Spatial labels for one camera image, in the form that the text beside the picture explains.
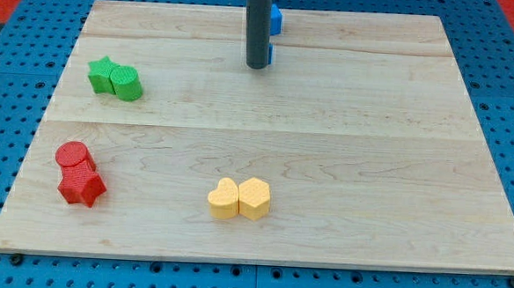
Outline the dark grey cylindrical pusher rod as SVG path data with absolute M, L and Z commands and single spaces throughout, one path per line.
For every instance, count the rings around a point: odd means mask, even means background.
M 268 66 L 272 0 L 246 0 L 246 64 L 251 69 Z

